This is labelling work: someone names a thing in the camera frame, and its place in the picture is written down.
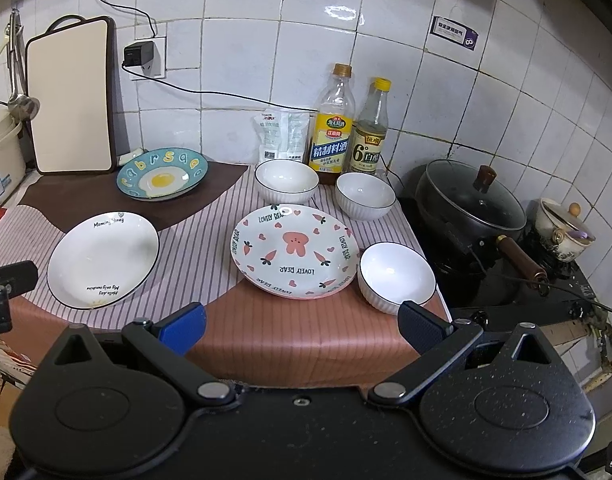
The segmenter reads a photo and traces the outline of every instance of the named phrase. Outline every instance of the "bottle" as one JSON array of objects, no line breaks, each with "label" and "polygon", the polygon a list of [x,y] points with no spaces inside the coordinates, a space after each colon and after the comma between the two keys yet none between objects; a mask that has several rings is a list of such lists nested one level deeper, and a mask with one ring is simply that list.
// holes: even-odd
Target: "bottle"
[{"label": "bottle", "polygon": [[322,184],[334,184],[344,167],[355,115],[355,99],[349,86],[351,72],[350,65],[335,65],[318,106],[308,165],[318,172]]},{"label": "bottle", "polygon": [[377,162],[388,131],[386,99],[390,81],[378,77],[368,94],[364,109],[353,125],[351,145],[348,150],[348,170],[375,174]]}]

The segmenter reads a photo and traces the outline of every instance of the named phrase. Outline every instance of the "black stove top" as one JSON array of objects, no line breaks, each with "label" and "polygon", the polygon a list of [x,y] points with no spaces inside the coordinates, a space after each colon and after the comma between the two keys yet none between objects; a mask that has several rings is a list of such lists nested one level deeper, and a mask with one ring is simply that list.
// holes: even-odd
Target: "black stove top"
[{"label": "black stove top", "polygon": [[[511,330],[516,320],[545,325],[579,317],[584,308],[590,308],[590,304],[564,290],[550,288],[541,294],[525,283],[506,279],[504,276],[521,276],[503,258],[483,258],[484,273],[475,258],[455,251],[450,242],[426,227],[415,200],[403,198],[400,203],[453,318],[474,317],[481,310],[490,322],[494,321],[490,330]],[[594,300],[595,293],[579,266],[557,260],[542,247],[531,228],[531,225],[526,227],[518,243],[547,271],[548,281]]]}]

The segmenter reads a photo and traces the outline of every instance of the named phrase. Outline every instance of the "yellow label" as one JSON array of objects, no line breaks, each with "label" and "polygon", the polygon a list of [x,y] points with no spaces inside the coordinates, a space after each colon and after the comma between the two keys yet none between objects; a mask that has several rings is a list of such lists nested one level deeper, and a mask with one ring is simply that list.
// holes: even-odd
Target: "yellow label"
[{"label": "yellow label", "polygon": [[308,165],[315,171],[341,173],[353,120],[343,115],[318,114]]},{"label": "yellow label", "polygon": [[385,138],[386,136],[374,135],[355,126],[353,128],[350,167],[363,173],[375,171]]}]

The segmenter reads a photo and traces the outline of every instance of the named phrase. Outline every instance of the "pot lid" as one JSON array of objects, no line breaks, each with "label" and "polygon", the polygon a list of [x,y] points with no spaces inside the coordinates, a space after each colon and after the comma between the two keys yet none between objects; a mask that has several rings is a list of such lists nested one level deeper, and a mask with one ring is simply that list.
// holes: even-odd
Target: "pot lid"
[{"label": "pot lid", "polygon": [[519,230],[526,213],[488,166],[479,169],[456,160],[434,160],[426,166],[430,183],[453,206],[491,227]]},{"label": "pot lid", "polygon": [[586,233],[587,240],[593,241],[595,237],[586,224],[584,224],[577,215],[579,214],[579,205],[576,203],[572,203],[568,209],[566,209],[563,205],[555,202],[554,200],[548,200],[546,198],[542,198],[540,200],[542,207],[547,213],[550,213],[551,220],[552,217],[555,217],[555,220],[559,220],[564,228],[569,228],[574,231],[579,231],[581,233]]}]

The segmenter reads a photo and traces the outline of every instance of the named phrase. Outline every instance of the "white packet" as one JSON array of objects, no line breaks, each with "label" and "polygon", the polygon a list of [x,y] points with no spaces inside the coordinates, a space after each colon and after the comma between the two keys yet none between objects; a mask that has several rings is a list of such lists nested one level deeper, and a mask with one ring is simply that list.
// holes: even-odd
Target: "white packet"
[{"label": "white packet", "polygon": [[261,144],[259,164],[276,158],[302,162],[310,115],[306,112],[266,110],[255,117]]}]

